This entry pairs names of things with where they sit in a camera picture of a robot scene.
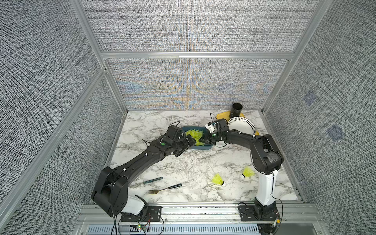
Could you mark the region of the yellow shuttlecock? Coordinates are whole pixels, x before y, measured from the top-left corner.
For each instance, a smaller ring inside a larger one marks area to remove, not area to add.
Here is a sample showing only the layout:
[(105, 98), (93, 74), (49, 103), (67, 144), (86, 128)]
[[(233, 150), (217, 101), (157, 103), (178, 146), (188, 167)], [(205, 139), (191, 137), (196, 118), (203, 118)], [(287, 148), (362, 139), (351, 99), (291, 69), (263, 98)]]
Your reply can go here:
[(203, 137), (204, 132), (196, 129), (190, 129), (186, 131), (186, 135), (191, 135), (194, 139), (200, 139)]
[(225, 186), (225, 181), (218, 173), (214, 175), (211, 182), (217, 186)]
[(206, 140), (196, 140), (195, 146), (211, 146), (211, 143)]

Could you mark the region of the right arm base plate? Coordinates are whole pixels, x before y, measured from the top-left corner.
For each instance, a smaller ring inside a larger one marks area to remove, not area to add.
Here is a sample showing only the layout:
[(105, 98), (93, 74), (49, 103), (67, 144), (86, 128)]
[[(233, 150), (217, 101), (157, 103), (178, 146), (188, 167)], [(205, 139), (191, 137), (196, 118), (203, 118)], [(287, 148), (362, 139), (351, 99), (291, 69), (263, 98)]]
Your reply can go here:
[(275, 204), (269, 206), (246, 205), (240, 203), (238, 211), (241, 221), (275, 222), (280, 220), (280, 213)]

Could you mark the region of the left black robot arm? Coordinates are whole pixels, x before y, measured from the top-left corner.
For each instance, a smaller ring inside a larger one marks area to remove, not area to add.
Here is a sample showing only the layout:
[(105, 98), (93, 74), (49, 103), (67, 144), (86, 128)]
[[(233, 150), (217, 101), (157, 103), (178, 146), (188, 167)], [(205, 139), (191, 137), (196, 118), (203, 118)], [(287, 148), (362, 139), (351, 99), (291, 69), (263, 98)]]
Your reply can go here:
[(92, 192), (92, 200), (110, 217), (118, 215), (128, 202), (129, 185), (144, 171), (171, 154), (176, 157), (196, 144), (188, 135), (173, 140), (160, 136), (141, 154), (116, 168), (105, 167), (99, 174)]

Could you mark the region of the teal storage box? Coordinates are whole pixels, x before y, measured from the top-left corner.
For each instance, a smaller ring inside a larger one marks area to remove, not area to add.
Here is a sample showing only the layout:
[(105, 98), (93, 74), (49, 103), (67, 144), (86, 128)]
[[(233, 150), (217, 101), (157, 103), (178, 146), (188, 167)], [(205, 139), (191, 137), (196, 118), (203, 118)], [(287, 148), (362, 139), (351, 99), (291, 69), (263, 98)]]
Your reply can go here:
[(204, 137), (204, 135), (208, 134), (209, 131), (205, 127), (201, 126), (183, 126), (182, 129), (185, 131), (186, 135), (191, 135), (193, 139), (196, 141), (196, 144), (191, 147), (191, 149), (196, 150), (209, 150), (212, 148), (212, 144), (205, 144), (201, 142), (199, 139)]

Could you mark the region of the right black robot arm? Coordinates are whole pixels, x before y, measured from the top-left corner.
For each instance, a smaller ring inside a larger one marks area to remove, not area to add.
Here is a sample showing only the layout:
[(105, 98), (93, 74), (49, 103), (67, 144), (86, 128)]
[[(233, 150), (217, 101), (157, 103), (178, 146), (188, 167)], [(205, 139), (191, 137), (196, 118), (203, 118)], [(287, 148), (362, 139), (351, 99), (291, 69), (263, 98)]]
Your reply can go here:
[(253, 167), (259, 173), (258, 192), (254, 199), (254, 215), (257, 219), (265, 219), (277, 212), (274, 190), (284, 158), (271, 135), (250, 135), (238, 130), (230, 130), (224, 134), (218, 132), (207, 134), (199, 140), (212, 145), (223, 141), (226, 144), (249, 149)]

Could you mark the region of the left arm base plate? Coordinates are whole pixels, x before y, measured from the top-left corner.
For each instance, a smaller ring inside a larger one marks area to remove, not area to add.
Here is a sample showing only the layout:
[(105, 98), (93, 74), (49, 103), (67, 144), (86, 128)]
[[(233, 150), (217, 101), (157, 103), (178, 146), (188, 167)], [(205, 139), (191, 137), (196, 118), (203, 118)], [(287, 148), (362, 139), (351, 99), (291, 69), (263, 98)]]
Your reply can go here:
[(160, 222), (162, 214), (161, 206), (147, 206), (137, 215), (121, 213), (121, 222)]

